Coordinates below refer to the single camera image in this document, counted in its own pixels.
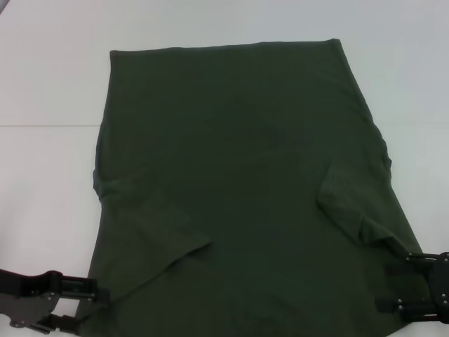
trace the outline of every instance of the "t-shirt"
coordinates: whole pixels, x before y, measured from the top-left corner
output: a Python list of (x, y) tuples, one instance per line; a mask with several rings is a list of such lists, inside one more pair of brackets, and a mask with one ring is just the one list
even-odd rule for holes
[(378, 337), (420, 252), (339, 40), (112, 51), (85, 337)]

